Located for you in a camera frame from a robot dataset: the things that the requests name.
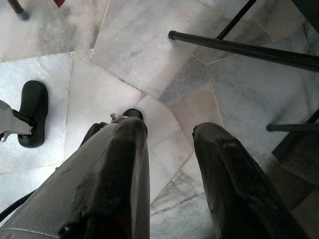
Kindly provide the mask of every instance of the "marble tile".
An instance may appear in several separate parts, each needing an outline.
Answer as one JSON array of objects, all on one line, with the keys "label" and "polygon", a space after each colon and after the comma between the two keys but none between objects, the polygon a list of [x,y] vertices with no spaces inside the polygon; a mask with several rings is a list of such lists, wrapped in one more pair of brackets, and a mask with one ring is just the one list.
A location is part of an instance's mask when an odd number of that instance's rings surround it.
[{"label": "marble tile", "polygon": [[[222,13],[225,18],[232,19],[247,3],[246,0],[197,0],[198,2],[207,5]],[[246,12],[242,17],[243,20],[250,20],[259,10],[263,8],[267,0],[259,0]]]},{"label": "marble tile", "polygon": [[192,133],[196,125],[204,122],[213,122],[223,125],[217,101],[212,92],[210,83],[194,90],[183,98],[183,100],[172,105],[170,108],[192,147]]},{"label": "marble tile", "polygon": [[[230,22],[230,19],[221,18],[214,30],[209,34],[209,37],[216,38]],[[249,45],[262,46],[270,43],[269,35],[260,28],[255,21],[239,21],[237,25],[225,37],[225,40],[237,43],[245,43]],[[194,51],[194,56],[204,64],[209,64],[214,61],[234,55],[231,52],[220,51],[204,46],[199,46]]]},{"label": "marble tile", "polygon": [[289,153],[281,167],[319,187],[319,135],[308,133]]},{"label": "marble tile", "polygon": [[28,21],[0,3],[0,62],[93,48],[109,0],[68,0],[61,8],[52,0],[20,3]]},{"label": "marble tile", "polygon": [[180,126],[169,108],[151,96],[145,96],[136,105],[144,115],[148,127],[148,146],[154,145],[180,131]]},{"label": "marble tile", "polygon": [[311,239],[319,238],[319,190],[313,191],[293,210],[293,215]]},{"label": "marble tile", "polygon": [[[319,56],[319,33],[305,22],[292,37],[294,50],[298,53]],[[319,109],[319,73],[301,70],[311,114]]]},{"label": "marble tile", "polygon": [[171,85],[162,93],[159,100],[169,106],[173,105],[208,82],[206,67],[200,61],[191,57]]},{"label": "marble tile", "polygon": [[[292,48],[288,41],[281,44]],[[286,133],[267,132],[266,126],[309,117],[299,69],[236,55],[209,65],[208,71],[226,130],[267,170],[276,161],[272,150]]]},{"label": "marble tile", "polygon": [[195,153],[151,204],[151,216],[204,193]]},{"label": "marble tile", "polygon": [[216,239],[204,194],[151,216],[153,239]]},{"label": "marble tile", "polygon": [[70,54],[0,63],[0,98],[19,110],[25,82],[43,82],[49,94],[45,142],[41,147],[23,148],[16,135],[0,145],[0,173],[22,171],[63,162],[68,107]]},{"label": "marble tile", "polygon": [[94,123],[109,123],[111,113],[121,115],[140,99],[140,91],[73,54],[65,158],[80,146]]},{"label": "marble tile", "polygon": [[94,49],[76,51],[75,53],[91,61]]},{"label": "marble tile", "polygon": [[194,0],[113,1],[92,61],[158,98],[196,48],[169,40],[168,32],[207,35],[218,19],[218,11]]},{"label": "marble tile", "polygon": [[0,174],[0,212],[16,200],[37,189],[57,166]]},{"label": "marble tile", "polygon": [[273,40],[291,37],[306,20],[291,0],[268,0],[254,19]]},{"label": "marble tile", "polygon": [[317,188],[299,176],[283,169],[279,163],[267,172],[274,188],[290,209],[298,206],[306,196]]},{"label": "marble tile", "polygon": [[149,146],[151,203],[191,154],[192,148],[181,130]]}]

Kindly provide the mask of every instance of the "metal bracket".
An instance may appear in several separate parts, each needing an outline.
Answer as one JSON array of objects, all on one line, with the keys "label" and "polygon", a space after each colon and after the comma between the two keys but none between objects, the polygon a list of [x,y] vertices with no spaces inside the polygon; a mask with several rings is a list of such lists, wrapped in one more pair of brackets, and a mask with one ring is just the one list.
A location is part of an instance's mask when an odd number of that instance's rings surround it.
[{"label": "metal bracket", "polygon": [[5,142],[10,134],[32,134],[32,126],[14,116],[11,107],[0,100],[0,142]]}]

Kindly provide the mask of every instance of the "black cable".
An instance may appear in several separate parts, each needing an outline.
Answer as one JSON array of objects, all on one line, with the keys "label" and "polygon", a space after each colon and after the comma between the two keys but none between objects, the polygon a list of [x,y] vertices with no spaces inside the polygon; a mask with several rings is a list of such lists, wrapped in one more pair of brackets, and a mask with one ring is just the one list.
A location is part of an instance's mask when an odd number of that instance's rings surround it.
[{"label": "black cable", "polygon": [[19,206],[21,206],[23,203],[25,203],[26,200],[35,192],[35,190],[27,195],[25,195],[23,198],[20,198],[19,200],[12,203],[9,207],[7,207],[2,213],[0,213],[0,222],[2,222],[7,216],[10,215],[15,209],[17,209]]}]

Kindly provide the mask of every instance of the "metal bar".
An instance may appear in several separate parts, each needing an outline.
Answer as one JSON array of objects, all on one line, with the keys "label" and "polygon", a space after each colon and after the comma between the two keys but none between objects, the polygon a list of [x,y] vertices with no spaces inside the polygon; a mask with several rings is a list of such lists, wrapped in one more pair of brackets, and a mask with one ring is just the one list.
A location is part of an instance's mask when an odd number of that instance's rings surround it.
[{"label": "metal bar", "polygon": [[269,124],[267,131],[283,132],[319,132],[319,123],[301,123],[301,124]]},{"label": "metal bar", "polygon": [[11,5],[12,9],[16,14],[23,13],[24,10],[17,0],[8,0],[8,3]]},{"label": "metal bar", "polygon": [[236,26],[239,20],[246,14],[246,12],[255,4],[257,0],[249,0],[246,5],[239,11],[239,13],[231,20],[231,22],[225,27],[225,29],[216,37],[216,39],[222,40],[226,35]]},{"label": "metal bar", "polygon": [[[319,119],[319,109],[306,123],[315,123]],[[287,134],[283,141],[273,150],[272,154],[280,161],[284,161],[288,153],[307,135],[305,132],[292,132]]]},{"label": "metal bar", "polygon": [[229,51],[244,56],[319,72],[319,57],[317,56],[305,55],[261,46],[251,46],[248,44],[195,36],[176,31],[170,31],[168,37],[172,40],[180,40],[201,46],[206,46],[209,48]]},{"label": "metal bar", "polygon": [[22,117],[17,111],[13,113],[11,107],[6,103],[0,100],[0,142],[5,142],[7,137],[12,134],[23,134],[30,135],[32,134],[33,127],[30,126],[26,121],[30,120],[28,118],[18,118],[16,116]]}]

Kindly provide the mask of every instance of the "chair leg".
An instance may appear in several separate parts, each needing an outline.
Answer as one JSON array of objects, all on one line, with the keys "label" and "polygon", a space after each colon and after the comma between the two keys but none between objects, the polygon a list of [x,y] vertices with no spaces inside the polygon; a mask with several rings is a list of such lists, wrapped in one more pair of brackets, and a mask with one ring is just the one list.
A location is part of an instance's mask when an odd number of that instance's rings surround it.
[{"label": "chair leg", "polygon": [[17,0],[8,0],[8,3],[10,4],[10,6],[12,7],[12,9],[14,10],[14,12],[20,20],[25,21],[29,19],[28,13],[22,8],[22,6],[19,4]]}]

